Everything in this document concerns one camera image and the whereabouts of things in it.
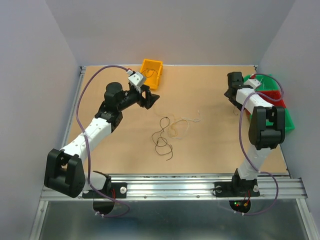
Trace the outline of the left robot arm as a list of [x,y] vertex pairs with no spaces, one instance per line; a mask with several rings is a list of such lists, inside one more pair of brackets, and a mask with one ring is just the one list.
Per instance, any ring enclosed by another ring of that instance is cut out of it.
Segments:
[[133,85],[123,90],[119,82],[106,86],[104,101],[87,128],[81,129],[72,142],[62,149],[52,149],[46,160],[44,186],[75,198],[83,191],[94,190],[100,197],[111,193],[111,178],[107,174],[89,171],[85,173],[84,162],[91,157],[99,143],[119,126],[122,111],[138,104],[150,109],[159,99],[146,85],[137,90]]

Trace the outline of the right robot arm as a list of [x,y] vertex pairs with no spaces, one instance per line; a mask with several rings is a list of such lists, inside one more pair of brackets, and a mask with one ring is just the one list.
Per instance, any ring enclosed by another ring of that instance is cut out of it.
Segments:
[[257,177],[260,169],[278,145],[285,140],[285,109],[275,106],[280,102],[284,92],[278,98],[271,98],[257,88],[261,82],[252,74],[247,80],[241,72],[227,74],[228,89],[225,97],[243,114],[251,114],[248,139],[251,144],[249,151],[243,151],[244,162],[235,170],[227,189],[234,196],[259,194]]

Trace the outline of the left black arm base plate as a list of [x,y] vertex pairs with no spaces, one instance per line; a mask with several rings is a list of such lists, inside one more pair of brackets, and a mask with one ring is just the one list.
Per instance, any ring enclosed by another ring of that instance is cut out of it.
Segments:
[[[125,199],[127,197],[127,186],[126,182],[109,182],[107,186],[104,186],[99,191],[110,198]],[[102,199],[103,196],[91,189],[87,193],[82,193],[82,198]]]

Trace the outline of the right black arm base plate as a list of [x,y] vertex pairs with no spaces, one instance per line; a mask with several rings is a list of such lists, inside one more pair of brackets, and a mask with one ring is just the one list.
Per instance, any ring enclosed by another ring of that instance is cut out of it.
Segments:
[[217,181],[214,183],[212,194],[217,198],[259,197],[260,191],[254,191],[254,186],[257,186],[254,181]]

